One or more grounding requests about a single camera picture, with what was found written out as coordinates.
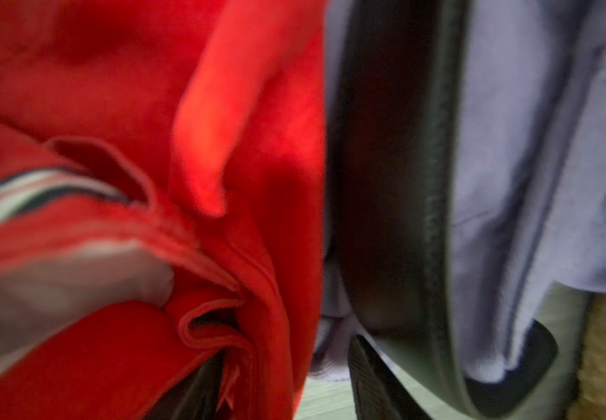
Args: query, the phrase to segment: red fleece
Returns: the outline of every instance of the red fleece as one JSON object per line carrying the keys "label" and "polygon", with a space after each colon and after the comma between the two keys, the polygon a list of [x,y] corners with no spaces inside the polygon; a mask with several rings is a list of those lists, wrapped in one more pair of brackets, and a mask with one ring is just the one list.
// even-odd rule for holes
{"label": "red fleece", "polygon": [[[51,151],[60,164],[88,169],[149,206],[137,216],[109,206],[85,216],[88,230],[66,229],[69,236],[30,232],[40,223],[42,231],[66,226],[80,213],[71,205],[22,216],[0,229],[0,269],[100,235],[137,237],[178,267],[166,316],[136,308],[142,304],[106,308],[1,377],[1,419],[7,412],[136,419],[226,346],[222,395],[234,401],[235,416],[292,416],[321,294],[323,7],[323,0],[0,0],[0,179],[8,164],[38,167]],[[3,126],[40,142],[60,138],[41,155],[25,155],[29,140]],[[28,146],[9,150],[7,142]],[[117,223],[123,218],[127,232]],[[234,308],[239,334],[189,325],[222,307]],[[153,333],[120,330],[133,335],[126,339],[109,329],[132,322]],[[165,331],[177,331],[177,341]],[[135,350],[139,342],[146,345]],[[122,355],[120,370],[96,359],[101,352]],[[154,353],[168,367],[138,372]],[[74,367],[86,374],[59,372]],[[74,392],[62,391],[65,380]],[[119,395],[138,401],[137,409],[105,400],[90,385],[100,380],[123,387]],[[146,382],[148,394],[128,394],[138,392],[125,385],[131,381]]]}

